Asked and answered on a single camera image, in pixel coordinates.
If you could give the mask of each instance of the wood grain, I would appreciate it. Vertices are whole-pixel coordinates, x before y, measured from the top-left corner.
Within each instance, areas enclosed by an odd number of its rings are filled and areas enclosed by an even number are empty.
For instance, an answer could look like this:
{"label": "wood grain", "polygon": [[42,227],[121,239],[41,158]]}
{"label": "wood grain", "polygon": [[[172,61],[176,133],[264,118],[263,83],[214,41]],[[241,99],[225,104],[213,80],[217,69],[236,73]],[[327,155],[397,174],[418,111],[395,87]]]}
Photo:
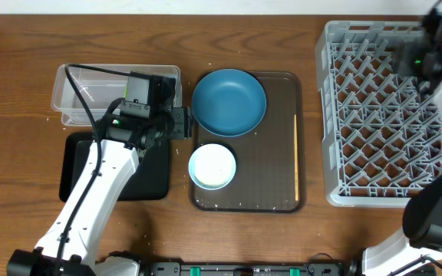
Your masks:
{"label": "wood grain", "polygon": [[307,202],[294,215],[201,212],[188,199],[191,141],[173,141],[170,192],[119,202],[100,256],[295,263],[326,252],[343,261],[401,226],[400,209],[342,209],[325,199],[315,44],[330,20],[395,17],[0,15],[0,275],[16,248],[32,250],[61,211],[64,127],[50,107],[65,63],[175,64],[183,101],[209,70],[289,71],[303,89]]}

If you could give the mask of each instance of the clear plastic container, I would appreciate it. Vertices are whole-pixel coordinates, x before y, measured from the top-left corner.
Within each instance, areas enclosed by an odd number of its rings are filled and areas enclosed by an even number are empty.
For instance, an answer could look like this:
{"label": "clear plastic container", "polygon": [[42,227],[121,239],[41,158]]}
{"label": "clear plastic container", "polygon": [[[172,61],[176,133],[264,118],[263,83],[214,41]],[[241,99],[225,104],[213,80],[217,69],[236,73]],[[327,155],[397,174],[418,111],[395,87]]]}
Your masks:
{"label": "clear plastic container", "polygon": [[[136,71],[145,74],[155,74],[173,77],[175,83],[175,107],[182,106],[182,84],[180,82],[180,69],[174,65],[138,65],[138,64],[86,64],[93,67],[129,73]],[[90,107],[93,118],[102,118],[112,100],[124,96],[127,86],[127,77],[107,74],[88,69],[70,67],[69,71],[75,78],[74,81],[83,95],[84,101]],[[61,121],[65,126],[89,127],[90,121],[84,112],[78,97],[66,78],[64,65],[58,69],[54,82],[51,107],[62,113]]]}

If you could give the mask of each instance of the wooden table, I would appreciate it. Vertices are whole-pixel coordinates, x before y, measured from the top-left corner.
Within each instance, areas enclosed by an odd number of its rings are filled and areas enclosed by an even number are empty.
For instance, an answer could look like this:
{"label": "wooden table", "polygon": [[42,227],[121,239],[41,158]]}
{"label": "wooden table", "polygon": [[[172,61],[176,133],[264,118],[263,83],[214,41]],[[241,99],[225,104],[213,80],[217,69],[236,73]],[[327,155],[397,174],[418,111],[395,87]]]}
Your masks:
{"label": "wooden table", "polygon": [[65,63],[175,64],[183,102],[197,78],[226,67],[289,71],[303,89],[307,202],[294,215],[201,212],[189,202],[191,141],[173,141],[170,192],[117,203],[100,256],[131,250],[148,260],[307,261],[326,252],[350,260],[401,226],[401,209],[335,208],[325,199],[322,105],[315,44],[328,16],[0,15],[0,275],[16,248],[32,250],[63,207],[58,198],[64,127],[51,109]]}

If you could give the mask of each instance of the blue bowl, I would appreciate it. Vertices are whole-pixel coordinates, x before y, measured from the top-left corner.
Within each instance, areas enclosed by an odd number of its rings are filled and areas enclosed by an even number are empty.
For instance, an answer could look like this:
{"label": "blue bowl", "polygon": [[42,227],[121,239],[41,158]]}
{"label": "blue bowl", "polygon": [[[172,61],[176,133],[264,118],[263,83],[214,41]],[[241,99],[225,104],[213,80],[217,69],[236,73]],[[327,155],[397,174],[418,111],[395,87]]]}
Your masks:
{"label": "blue bowl", "polygon": [[223,69],[205,76],[192,97],[199,124],[220,136],[239,136],[253,130],[266,113],[262,85],[250,74]]}

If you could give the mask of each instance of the plastic container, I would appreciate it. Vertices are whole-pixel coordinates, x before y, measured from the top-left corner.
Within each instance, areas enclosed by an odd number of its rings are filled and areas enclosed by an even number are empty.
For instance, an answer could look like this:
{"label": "plastic container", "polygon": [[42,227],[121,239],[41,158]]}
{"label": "plastic container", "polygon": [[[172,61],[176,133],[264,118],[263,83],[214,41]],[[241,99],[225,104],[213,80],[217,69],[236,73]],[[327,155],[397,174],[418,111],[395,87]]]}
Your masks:
{"label": "plastic container", "polygon": [[440,114],[393,50],[417,22],[330,21],[315,49],[325,194],[335,206],[405,207],[440,172]]}
{"label": "plastic container", "polygon": [[[175,107],[182,106],[182,84],[180,81],[180,69],[174,65],[137,65],[137,64],[86,64],[103,69],[129,73],[137,71],[145,74],[157,74],[165,77],[176,78]],[[85,102],[93,114],[93,118],[102,118],[112,100],[123,97],[127,85],[127,77],[91,71],[82,68],[69,68],[76,85],[83,95]],[[51,107],[53,110],[62,112],[61,121],[65,126],[89,127],[90,121],[84,112],[79,99],[69,84],[64,72],[64,65],[58,69],[54,82]]]}

